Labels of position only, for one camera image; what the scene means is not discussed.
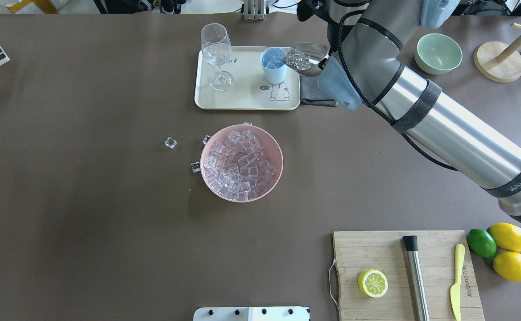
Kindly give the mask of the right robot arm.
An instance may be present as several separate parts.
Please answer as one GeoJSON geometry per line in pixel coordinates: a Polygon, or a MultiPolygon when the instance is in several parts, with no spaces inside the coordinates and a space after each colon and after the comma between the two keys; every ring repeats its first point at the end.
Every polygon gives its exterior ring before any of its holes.
{"type": "Polygon", "coordinates": [[[405,140],[439,156],[521,222],[521,148],[397,60],[420,27],[435,29],[457,1],[301,0],[298,20],[328,23],[330,57],[318,86],[338,103],[371,108],[405,140]]]}

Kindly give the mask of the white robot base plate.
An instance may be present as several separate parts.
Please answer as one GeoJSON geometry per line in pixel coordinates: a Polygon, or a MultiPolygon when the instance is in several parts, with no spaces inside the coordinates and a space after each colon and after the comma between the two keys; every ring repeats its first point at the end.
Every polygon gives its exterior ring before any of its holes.
{"type": "Polygon", "coordinates": [[[253,306],[201,307],[193,315],[194,321],[310,321],[309,307],[253,306]]]}

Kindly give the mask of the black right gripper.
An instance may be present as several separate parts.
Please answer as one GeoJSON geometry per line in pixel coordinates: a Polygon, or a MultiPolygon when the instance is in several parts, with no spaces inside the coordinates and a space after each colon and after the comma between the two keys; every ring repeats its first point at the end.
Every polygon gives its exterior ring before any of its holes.
{"type": "Polygon", "coordinates": [[[297,2],[297,19],[305,22],[312,16],[317,16],[326,22],[332,21],[328,13],[328,6],[326,0],[300,0],[297,2]]]}

